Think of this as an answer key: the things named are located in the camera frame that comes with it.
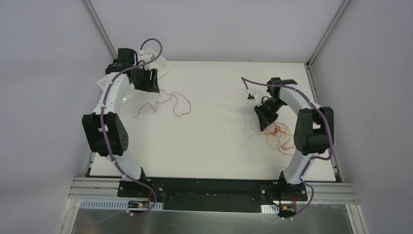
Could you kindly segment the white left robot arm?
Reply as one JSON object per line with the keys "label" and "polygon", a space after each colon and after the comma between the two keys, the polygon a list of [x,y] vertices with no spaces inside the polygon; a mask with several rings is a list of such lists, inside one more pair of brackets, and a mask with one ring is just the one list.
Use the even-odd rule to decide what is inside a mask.
{"label": "white left robot arm", "polygon": [[105,157],[118,170],[121,180],[136,197],[145,196],[149,185],[142,167],[129,155],[129,136],[119,111],[131,85],[139,91],[160,92],[158,71],[148,67],[160,56],[151,56],[143,49],[138,52],[131,48],[118,49],[118,57],[105,69],[105,87],[97,106],[82,117],[91,151]]}

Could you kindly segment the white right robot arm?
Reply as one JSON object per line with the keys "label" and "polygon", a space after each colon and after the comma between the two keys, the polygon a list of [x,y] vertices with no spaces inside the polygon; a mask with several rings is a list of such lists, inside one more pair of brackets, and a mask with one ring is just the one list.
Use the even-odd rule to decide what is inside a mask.
{"label": "white right robot arm", "polygon": [[334,111],[313,103],[293,79],[271,78],[266,84],[270,97],[255,98],[254,111],[259,120],[260,131],[266,130],[278,118],[278,110],[289,107],[297,116],[294,130],[296,150],[293,157],[280,173],[274,189],[275,198],[281,200],[306,201],[304,176],[313,160],[330,160],[332,155],[322,157],[334,145]]}

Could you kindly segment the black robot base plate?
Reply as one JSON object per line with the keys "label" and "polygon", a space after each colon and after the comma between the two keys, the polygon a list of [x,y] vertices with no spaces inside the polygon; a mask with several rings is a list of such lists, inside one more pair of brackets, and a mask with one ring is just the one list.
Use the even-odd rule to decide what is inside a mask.
{"label": "black robot base plate", "polygon": [[276,180],[148,177],[144,183],[120,181],[117,196],[148,198],[151,187],[156,195],[151,201],[165,210],[235,213],[258,213],[262,205],[298,201],[275,198]]}

